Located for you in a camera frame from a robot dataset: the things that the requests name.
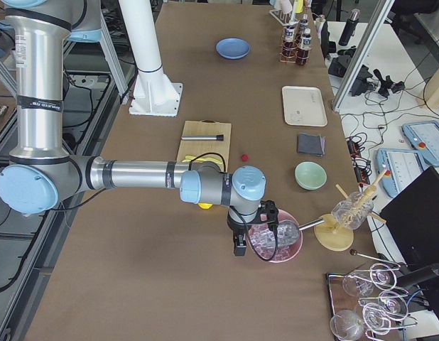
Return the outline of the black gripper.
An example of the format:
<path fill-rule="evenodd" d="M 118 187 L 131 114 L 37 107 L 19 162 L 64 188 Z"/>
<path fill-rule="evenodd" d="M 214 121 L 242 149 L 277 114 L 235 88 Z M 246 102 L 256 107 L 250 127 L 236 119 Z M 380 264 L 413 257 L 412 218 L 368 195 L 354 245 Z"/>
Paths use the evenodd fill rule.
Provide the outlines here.
<path fill-rule="evenodd" d="M 227 225 L 233 231 L 234 235 L 234 255 L 245 256 L 246 237 L 244 235 L 246 234 L 246 226 L 243 217 L 237 213 L 237 210 L 233 206 L 228 208 Z"/>

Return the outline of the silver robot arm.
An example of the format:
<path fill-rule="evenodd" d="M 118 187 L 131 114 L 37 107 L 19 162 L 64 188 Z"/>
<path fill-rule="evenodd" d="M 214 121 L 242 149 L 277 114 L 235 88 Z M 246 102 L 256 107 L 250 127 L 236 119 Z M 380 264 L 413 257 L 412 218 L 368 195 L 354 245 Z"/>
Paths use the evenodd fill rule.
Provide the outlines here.
<path fill-rule="evenodd" d="M 264 174 L 253 166 L 227 173 L 212 162 L 117 161 L 76 156 L 63 148 L 63 44 L 101 38 L 98 1 L 6 1 L 16 42 L 18 143 L 0 172 L 0 198 L 32 215 L 54 210 L 93 190 L 178 189 L 184 202 L 222 205 L 233 232 L 234 254 L 244 255 L 253 224 L 276 224 L 263 201 Z"/>

